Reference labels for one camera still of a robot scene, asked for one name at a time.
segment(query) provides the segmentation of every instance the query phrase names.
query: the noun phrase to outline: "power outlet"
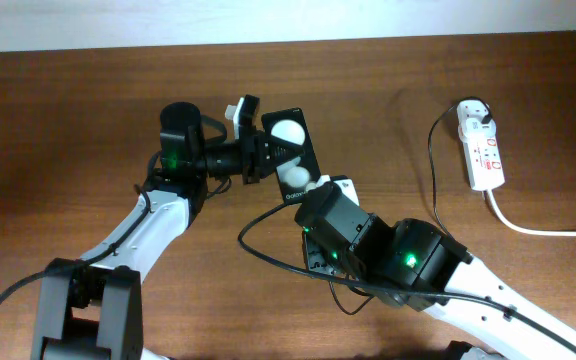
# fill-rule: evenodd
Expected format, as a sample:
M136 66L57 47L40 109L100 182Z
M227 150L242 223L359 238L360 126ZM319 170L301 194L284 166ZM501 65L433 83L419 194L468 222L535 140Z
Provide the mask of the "power outlet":
M470 187L476 191L494 189L505 182L495 135L497 125L494 120L483 124L486 115L488 110L480 101L462 101L457 107L459 138L464 143Z

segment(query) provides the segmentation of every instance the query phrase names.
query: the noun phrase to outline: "green light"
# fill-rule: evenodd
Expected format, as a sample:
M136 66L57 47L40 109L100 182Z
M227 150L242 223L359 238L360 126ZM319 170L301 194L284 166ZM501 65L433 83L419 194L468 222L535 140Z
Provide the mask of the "green light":
M410 254L408 256L406 256L406 260L404 261L406 266L408 266L409 268L414 268L415 265L417 265L417 258L415 257L415 255Z

